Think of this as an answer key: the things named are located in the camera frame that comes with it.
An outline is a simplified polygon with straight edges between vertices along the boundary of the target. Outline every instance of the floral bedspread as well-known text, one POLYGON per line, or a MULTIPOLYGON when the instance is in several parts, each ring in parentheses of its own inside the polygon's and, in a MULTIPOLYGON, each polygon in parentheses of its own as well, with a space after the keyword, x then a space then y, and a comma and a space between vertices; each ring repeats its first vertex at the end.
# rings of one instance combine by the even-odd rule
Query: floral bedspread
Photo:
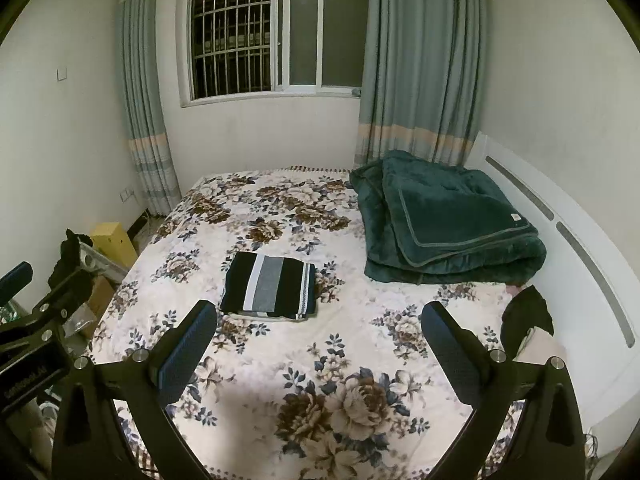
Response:
MULTIPOLYGON (((89 355, 151 348, 200 299, 220 302, 239 250, 316 265, 318 314, 302 322, 220 316, 182 398, 168 407, 214 479, 423 479, 462 428, 460 403, 420 330, 440 300, 499 346, 504 284, 378 283, 363 274, 364 228, 347 173, 278 170, 201 179, 117 291, 89 355)), ((127 438, 143 445, 126 404, 127 438)), ((500 460, 514 404, 487 461, 500 460)))

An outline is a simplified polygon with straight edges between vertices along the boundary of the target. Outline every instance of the metal screw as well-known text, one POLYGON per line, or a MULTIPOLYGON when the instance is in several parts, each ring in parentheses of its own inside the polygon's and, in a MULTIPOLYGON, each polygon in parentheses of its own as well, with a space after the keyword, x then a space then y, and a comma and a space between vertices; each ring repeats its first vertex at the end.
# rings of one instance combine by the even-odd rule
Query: metal screw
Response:
POLYGON ((489 352, 489 357, 496 363, 503 363, 507 360, 507 354, 498 348, 494 348, 489 352))
POLYGON ((562 361, 562 359, 559 357, 552 357, 551 365, 556 370, 562 370, 564 368, 564 361, 562 361))
POLYGON ((133 352, 131 357, 135 362, 141 363, 143 361, 146 361, 146 358, 149 357, 149 350, 147 350, 146 348, 141 348, 133 352))
POLYGON ((82 356, 75 360, 74 368, 76 370, 82 370, 88 364, 89 364, 89 359, 86 356, 82 356))

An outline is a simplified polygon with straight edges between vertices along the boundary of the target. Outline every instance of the headboard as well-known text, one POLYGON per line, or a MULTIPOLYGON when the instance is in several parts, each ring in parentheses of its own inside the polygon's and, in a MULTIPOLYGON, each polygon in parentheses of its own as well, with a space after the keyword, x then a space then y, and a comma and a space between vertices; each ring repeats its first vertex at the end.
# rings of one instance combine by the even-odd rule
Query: headboard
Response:
POLYGON ((640 391, 640 282, 618 248, 562 189, 479 134, 466 162, 488 174, 540 232, 548 254, 530 281, 546 299, 585 430, 640 391))

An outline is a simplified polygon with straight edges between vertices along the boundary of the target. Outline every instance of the wall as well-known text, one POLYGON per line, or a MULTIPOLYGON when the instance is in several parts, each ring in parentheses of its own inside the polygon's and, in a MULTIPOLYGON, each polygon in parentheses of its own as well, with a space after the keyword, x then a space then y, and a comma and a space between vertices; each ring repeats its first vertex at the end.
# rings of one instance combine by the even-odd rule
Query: wall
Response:
POLYGON ((119 196, 138 181, 116 85, 116 5, 31 0, 0 45, 0 274, 33 266, 17 297, 28 310, 49 290, 66 228, 128 228, 142 212, 119 196))
POLYGON ((158 0, 162 111, 183 192, 207 173, 353 166, 359 99, 279 96, 181 108, 175 15, 176 0, 158 0))
MULTIPOLYGON (((640 276, 640 53, 606 0, 488 0, 481 129, 562 187, 640 276)), ((640 394, 594 428, 600 455, 640 394)))

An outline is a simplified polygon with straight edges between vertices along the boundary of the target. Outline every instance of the folded green blanket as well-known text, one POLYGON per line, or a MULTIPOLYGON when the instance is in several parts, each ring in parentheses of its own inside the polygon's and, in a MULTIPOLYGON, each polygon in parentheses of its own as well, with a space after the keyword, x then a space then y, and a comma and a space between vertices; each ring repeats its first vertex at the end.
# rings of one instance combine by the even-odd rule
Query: folded green blanket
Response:
POLYGON ((522 285, 545 261, 538 231, 486 174, 394 150, 351 172, 379 282, 522 285))

